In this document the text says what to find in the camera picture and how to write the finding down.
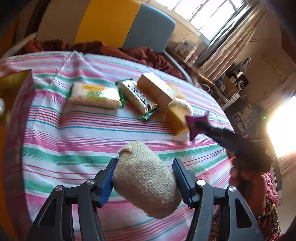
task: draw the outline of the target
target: person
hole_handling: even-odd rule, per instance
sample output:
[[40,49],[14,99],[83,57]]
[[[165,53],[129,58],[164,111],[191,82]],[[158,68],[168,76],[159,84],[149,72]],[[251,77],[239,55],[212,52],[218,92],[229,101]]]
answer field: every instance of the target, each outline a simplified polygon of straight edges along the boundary
[[[258,225],[262,231],[265,241],[278,241],[281,239],[281,229],[279,227],[276,206],[271,198],[266,195],[267,181],[262,173],[255,173],[249,171],[239,171],[235,168],[236,159],[231,159],[233,167],[230,170],[231,177],[229,184],[239,187],[240,180],[245,179],[252,182],[252,192],[247,201],[250,209],[257,219]],[[216,240],[218,227],[218,213],[213,217],[212,232],[210,241]]]

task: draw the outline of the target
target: window frame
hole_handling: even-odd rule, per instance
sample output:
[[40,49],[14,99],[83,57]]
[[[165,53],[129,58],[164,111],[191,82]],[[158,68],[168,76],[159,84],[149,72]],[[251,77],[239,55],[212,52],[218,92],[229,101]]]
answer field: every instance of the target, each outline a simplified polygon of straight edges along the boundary
[[[171,12],[174,12],[175,14],[178,14],[177,12],[175,12],[175,9],[178,7],[178,5],[182,2],[183,0],[179,0],[178,3],[176,4],[176,6],[172,9],[169,10]],[[185,19],[183,16],[179,15],[180,17],[182,17],[185,21],[189,22],[197,31],[199,31],[202,35],[203,33],[200,31],[200,29],[206,24],[206,22],[212,17],[214,16],[214,14],[225,4],[225,2],[229,1],[230,4],[232,5],[232,8],[234,9],[234,13],[230,16],[230,18],[223,24],[223,26],[217,31],[217,33],[211,38],[208,39],[207,37],[205,37],[210,43],[219,35],[219,33],[221,32],[221,30],[224,29],[224,27],[234,18],[236,17],[241,10],[243,10],[247,4],[245,2],[245,0],[242,0],[242,5],[239,7],[239,9],[236,8],[236,6],[234,5],[234,3],[232,2],[232,0],[224,0],[223,3],[215,10],[215,12],[209,17],[209,19],[202,25],[202,27],[200,29],[196,28],[191,21],[193,20],[193,18],[200,12],[200,10],[209,2],[210,0],[205,0],[202,4],[200,4],[195,10],[194,12],[190,15],[190,17],[188,19]]]

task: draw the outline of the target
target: rolled sock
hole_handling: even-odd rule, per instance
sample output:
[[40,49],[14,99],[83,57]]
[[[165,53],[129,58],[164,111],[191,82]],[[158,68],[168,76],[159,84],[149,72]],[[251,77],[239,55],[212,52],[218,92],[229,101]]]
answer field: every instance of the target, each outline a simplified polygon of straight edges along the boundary
[[175,175],[142,142],[131,142],[118,151],[113,173],[115,190],[150,217],[162,219],[181,202]]

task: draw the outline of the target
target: blue-gray panel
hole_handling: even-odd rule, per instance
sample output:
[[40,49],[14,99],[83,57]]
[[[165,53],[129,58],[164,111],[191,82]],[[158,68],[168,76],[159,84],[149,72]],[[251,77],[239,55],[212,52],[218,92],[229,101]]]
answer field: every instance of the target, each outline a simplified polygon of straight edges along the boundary
[[149,47],[157,53],[162,53],[175,25],[170,16],[150,5],[142,4],[123,43],[123,48]]

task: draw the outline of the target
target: striped bedsheet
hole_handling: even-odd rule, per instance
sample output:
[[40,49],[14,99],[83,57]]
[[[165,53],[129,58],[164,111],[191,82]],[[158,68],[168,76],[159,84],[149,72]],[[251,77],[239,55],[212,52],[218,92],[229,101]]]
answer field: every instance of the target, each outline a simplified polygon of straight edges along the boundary
[[[223,110],[205,91],[153,68],[108,56],[40,52],[0,62],[0,76],[26,69],[32,69],[35,88],[22,143],[25,199],[32,221],[56,185],[67,188],[93,178],[116,157],[118,149],[136,140],[155,151],[170,170],[173,159],[179,157],[187,169],[211,185],[228,185],[231,164],[225,150],[209,137],[199,135],[190,142],[188,134],[174,136],[159,114],[144,121],[130,103],[121,110],[108,110],[72,105],[66,99],[74,81],[110,84],[154,72],[186,95],[195,115],[209,110],[213,126],[232,129]],[[177,241],[185,240],[193,210],[182,202],[173,214],[155,220],[113,190],[98,214],[107,240]],[[75,205],[73,220],[76,240],[81,240]]]

